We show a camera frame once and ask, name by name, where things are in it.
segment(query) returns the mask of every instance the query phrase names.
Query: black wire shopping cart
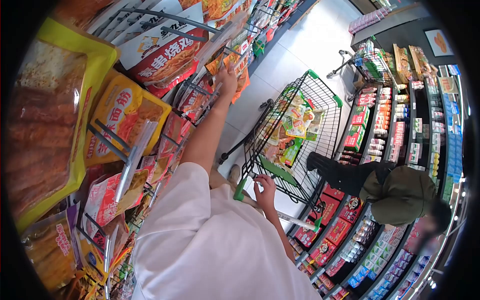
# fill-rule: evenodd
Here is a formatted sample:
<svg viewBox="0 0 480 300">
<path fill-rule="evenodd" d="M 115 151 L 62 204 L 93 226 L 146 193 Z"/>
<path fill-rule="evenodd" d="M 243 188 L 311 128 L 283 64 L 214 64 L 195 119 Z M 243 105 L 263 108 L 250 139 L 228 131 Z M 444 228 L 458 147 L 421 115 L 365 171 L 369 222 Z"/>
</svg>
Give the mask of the black wire shopping cart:
<svg viewBox="0 0 480 300">
<path fill-rule="evenodd" d="M 262 154 L 262 149 L 299 92 L 315 109 L 324 110 L 324 118 L 316 139 L 314 141 L 303 140 L 290 171 L 286 171 L 270 162 Z M 302 77 L 288 84 L 275 102 L 269 99 L 263 105 L 267 108 L 254 128 L 220 159 L 220 163 L 222 163 L 235 149 L 244 145 L 245 163 L 242 166 L 241 181 L 234 198 L 241 194 L 248 176 L 266 174 L 274 179 L 277 189 L 287 194 L 293 202 L 301 202 L 315 211 L 320 211 L 321 209 L 315 205 L 321 193 L 321 184 L 319 184 L 321 178 L 316 172 L 307 170 L 307 157 L 310 152 L 317 152 L 332 158 L 336 148 L 342 100 L 323 83 L 314 71 L 308 70 Z"/>
<path fill-rule="evenodd" d="M 387 57 L 385 51 L 383 51 L 378 43 L 375 44 L 370 39 L 366 39 L 360 43 L 359 49 L 354 54 L 351 54 L 347 50 L 340 50 L 338 53 L 340 53 L 340 55 L 348 54 L 350 55 L 350 59 L 345 61 L 336 70 L 327 74 L 327 79 L 331 79 L 347 64 L 354 65 L 365 79 L 363 86 L 354 95 L 348 97 L 349 102 L 353 101 L 367 84 L 381 84 L 383 86 L 394 85 L 396 90 L 399 90 L 395 82 L 395 76 L 387 62 L 393 58 Z"/>
</svg>

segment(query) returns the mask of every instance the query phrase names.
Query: woman's hand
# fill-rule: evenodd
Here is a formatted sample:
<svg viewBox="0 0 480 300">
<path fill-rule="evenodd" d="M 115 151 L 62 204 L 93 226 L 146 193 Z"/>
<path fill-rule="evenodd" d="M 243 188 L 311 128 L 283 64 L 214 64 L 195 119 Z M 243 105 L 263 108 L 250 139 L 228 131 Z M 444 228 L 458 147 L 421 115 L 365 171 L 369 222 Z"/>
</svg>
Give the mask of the woman's hand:
<svg viewBox="0 0 480 300">
<path fill-rule="evenodd" d="M 237 91 L 237 76 L 235 70 L 233 70 L 233 64 L 228 70 L 225 67 L 221 68 L 215 76 L 215 79 L 217 83 L 222 83 L 222 86 L 220 87 L 220 97 L 232 101 L 232 98 Z"/>
<path fill-rule="evenodd" d="M 253 190 L 255 191 L 255 197 L 257 198 L 258 205 L 261 207 L 261 209 L 263 209 L 265 213 L 273 211 L 276 215 L 274 206 L 276 185 L 273 179 L 271 179 L 267 175 L 260 174 L 253 181 L 255 182 Z M 263 192 L 260 192 L 257 182 L 263 185 Z"/>
</svg>

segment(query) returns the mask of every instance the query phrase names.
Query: black pants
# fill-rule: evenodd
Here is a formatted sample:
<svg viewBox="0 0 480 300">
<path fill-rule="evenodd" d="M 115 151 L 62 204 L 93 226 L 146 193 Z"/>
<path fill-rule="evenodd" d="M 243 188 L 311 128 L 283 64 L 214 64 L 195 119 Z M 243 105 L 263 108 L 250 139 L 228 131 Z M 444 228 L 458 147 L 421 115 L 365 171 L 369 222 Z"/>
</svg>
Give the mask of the black pants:
<svg viewBox="0 0 480 300">
<path fill-rule="evenodd" d="M 307 169 L 317 169 L 317 172 L 334 189 L 340 190 L 352 197 L 359 197 L 367 177 L 376 172 L 380 184 L 385 182 L 395 164 L 391 162 L 372 161 L 358 166 L 342 165 L 321 154 L 312 152 L 307 159 Z"/>
</svg>

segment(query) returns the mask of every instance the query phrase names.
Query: white sleeve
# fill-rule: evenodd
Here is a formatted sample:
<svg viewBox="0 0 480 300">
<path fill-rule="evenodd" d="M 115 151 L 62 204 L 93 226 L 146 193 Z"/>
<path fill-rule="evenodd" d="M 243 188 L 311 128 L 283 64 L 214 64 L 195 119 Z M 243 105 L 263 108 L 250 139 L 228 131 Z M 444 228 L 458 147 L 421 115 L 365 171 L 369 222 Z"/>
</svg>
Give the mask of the white sleeve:
<svg viewBox="0 0 480 300">
<path fill-rule="evenodd" d="M 194 235 L 209 219 L 210 211 L 207 172 L 198 164 L 183 163 L 154 204 L 137 240 L 152 233 L 175 230 L 191 230 Z"/>
</svg>

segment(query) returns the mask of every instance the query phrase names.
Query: white shirt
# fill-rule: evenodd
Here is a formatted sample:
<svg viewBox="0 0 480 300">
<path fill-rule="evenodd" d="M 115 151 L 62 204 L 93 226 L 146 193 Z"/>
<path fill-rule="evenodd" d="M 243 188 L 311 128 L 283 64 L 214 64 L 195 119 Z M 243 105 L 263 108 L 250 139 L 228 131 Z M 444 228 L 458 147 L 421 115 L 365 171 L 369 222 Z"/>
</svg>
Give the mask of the white shirt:
<svg viewBox="0 0 480 300">
<path fill-rule="evenodd" d="M 133 262 L 133 299 L 321 299 L 275 227 L 233 200 L 229 185 L 209 190 L 195 163 L 176 169 L 140 229 Z"/>
</svg>

